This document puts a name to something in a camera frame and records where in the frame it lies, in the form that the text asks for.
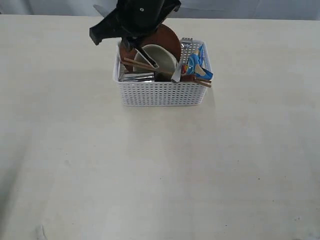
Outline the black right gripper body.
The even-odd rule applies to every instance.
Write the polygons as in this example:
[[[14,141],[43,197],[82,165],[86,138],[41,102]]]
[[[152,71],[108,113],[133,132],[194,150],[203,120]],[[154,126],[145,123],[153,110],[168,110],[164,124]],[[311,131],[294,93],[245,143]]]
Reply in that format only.
[[[110,20],[110,38],[142,37],[154,32],[172,13],[179,0],[119,0]]]

